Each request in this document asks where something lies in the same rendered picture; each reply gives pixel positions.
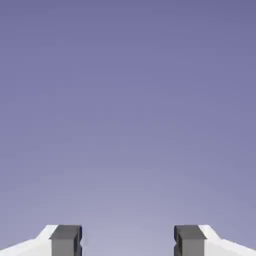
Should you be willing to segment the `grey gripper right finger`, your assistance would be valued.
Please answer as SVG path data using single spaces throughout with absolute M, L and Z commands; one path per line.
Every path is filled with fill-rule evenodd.
M 222 239 L 208 224 L 175 225 L 173 256 L 256 256 L 256 249 Z

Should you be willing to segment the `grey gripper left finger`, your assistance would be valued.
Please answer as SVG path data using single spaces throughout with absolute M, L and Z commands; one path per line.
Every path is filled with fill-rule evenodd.
M 83 256 L 81 225 L 48 224 L 33 239 L 0 250 L 0 256 Z

